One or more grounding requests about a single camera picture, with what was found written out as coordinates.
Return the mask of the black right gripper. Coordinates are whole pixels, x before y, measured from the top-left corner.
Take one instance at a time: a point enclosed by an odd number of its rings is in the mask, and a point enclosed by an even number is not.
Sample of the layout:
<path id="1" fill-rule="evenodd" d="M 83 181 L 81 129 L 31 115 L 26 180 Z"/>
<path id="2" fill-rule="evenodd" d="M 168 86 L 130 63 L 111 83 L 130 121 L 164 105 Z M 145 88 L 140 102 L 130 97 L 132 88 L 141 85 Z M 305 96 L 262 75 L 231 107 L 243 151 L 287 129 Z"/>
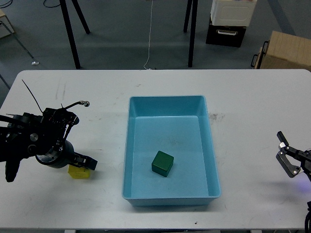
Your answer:
<path id="1" fill-rule="evenodd" d="M 276 135 L 280 141 L 280 144 L 278 146 L 279 151 L 276 154 L 276 159 L 278 160 L 286 174 L 290 178 L 294 178 L 299 173 L 304 172 L 307 175 L 309 181 L 311 181 L 311 162 L 306 160 L 306 152 L 289 146 L 289 143 L 282 131 L 277 132 Z M 299 161 L 300 166 L 293 165 L 287 158 L 288 156 Z"/>

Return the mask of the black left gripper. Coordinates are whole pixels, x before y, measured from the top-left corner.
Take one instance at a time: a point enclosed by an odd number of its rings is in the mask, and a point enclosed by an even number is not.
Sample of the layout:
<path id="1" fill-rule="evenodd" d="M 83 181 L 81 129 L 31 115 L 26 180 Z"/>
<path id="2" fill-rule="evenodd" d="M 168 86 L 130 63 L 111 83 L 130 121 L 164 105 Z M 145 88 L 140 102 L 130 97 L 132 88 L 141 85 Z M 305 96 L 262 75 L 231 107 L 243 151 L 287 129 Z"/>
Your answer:
<path id="1" fill-rule="evenodd" d="M 59 149 L 52 148 L 48 153 L 36 155 L 35 158 L 40 164 L 52 168 L 62 168 L 73 164 L 75 167 L 95 170 L 98 163 L 97 160 L 91 157 L 74 152 L 73 145 L 67 140 Z"/>

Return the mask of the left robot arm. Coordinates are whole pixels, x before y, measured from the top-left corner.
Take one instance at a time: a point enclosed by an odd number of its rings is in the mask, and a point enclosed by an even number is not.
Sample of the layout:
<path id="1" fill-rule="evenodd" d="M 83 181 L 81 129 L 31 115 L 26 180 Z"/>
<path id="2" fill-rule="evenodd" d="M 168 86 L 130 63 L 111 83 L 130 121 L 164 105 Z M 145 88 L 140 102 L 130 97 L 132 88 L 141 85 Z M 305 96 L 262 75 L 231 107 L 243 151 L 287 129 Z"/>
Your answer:
<path id="1" fill-rule="evenodd" d="M 59 109 L 46 108 L 40 116 L 24 113 L 0 117 L 8 124 L 0 128 L 0 160 L 5 163 L 7 182 L 14 181 L 20 162 L 29 157 L 52 168 L 71 165 L 95 170 L 97 160 L 75 152 L 67 140 L 72 127 L 79 123 L 78 116 L 68 111 L 75 105 L 88 107 L 90 103 L 80 100 Z"/>

